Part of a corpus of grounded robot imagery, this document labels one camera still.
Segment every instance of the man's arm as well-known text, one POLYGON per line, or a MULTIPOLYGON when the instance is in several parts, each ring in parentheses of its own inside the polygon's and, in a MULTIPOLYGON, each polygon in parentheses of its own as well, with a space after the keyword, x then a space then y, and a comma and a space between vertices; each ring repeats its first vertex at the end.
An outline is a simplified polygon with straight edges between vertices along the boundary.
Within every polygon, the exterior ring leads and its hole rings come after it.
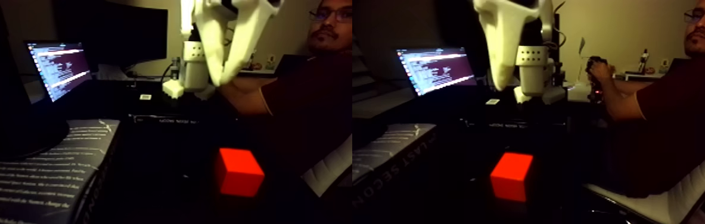
POLYGON ((635 82, 635 81, 623 81, 623 80, 614 80, 613 81, 614 86, 619 89, 622 94, 625 94, 627 96, 630 96, 637 91, 640 91, 641 89, 644 89, 645 87, 649 86, 650 84, 653 84, 652 82, 635 82))
POLYGON ((261 87, 276 79, 254 79, 253 77, 236 77, 219 87, 219 93, 232 104, 239 114, 271 114, 263 97, 261 87))
POLYGON ((613 79, 602 79, 600 84, 603 86, 605 109, 611 114, 611 119, 625 121, 644 118, 635 91, 629 96, 623 96, 613 79))
POLYGON ((644 115, 641 114, 641 109, 639 109, 635 91, 630 96, 623 96, 622 91, 617 88, 617 84, 611 76, 611 68, 606 63, 594 63, 591 68, 591 74, 597 78, 597 82, 600 82, 600 86, 602 86, 605 109, 608 110, 611 119, 624 121, 644 118, 644 115))

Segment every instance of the man's hand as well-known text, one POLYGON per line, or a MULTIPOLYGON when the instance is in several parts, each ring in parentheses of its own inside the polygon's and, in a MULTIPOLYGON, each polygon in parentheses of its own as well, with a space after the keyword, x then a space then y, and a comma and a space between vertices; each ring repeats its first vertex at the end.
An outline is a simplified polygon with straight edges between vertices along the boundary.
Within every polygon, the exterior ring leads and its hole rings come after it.
POLYGON ((594 78, 597 79, 597 82, 600 82, 600 84, 613 79, 613 72, 615 70, 616 68, 614 68, 614 66, 600 63, 599 61, 595 61, 592 67, 589 68, 589 72, 594 75, 594 78))

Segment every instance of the red block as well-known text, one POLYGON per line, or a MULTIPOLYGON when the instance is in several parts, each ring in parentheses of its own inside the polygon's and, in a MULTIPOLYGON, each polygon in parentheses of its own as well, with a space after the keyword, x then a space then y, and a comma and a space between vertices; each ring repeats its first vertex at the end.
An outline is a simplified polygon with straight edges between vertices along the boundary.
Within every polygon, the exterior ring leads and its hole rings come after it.
POLYGON ((252 197, 263 182, 263 170, 249 150, 219 149, 215 169, 222 194, 252 197))
POLYGON ((533 156, 528 154, 503 154, 491 174, 494 196, 524 203, 524 176, 527 175, 531 161, 533 156))

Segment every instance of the controller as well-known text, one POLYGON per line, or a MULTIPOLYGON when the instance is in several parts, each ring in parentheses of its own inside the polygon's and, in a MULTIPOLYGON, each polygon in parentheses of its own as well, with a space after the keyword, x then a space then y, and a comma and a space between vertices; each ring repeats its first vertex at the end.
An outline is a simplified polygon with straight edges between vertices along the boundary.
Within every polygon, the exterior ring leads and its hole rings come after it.
POLYGON ((592 56, 591 58, 588 58, 588 63, 586 64, 586 73, 588 74, 588 81, 591 82, 592 85, 592 91, 591 93, 588 94, 588 100, 590 100, 592 103, 602 103, 603 98, 602 98, 602 86, 600 86, 600 82, 597 82, 597 78, 594 77, 594 74, 591 73, 591 68, 594 63, 606 63, 608 64, 608 60, 605 60, 603 58, 597 57, 597 56, 592 56))

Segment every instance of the computer monitor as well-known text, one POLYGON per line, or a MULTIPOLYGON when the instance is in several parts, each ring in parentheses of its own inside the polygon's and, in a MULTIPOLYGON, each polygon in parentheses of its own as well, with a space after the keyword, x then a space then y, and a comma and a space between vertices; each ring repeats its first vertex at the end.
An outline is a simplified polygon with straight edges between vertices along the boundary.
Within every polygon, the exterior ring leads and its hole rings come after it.
POLYGON ((447 86, 477 85, 462 47, 397 49, 396 56, 419 96, 447 86))
POLYGON ((91 79, 81 43, 27 42, 26 45, 52 102, 91 79))

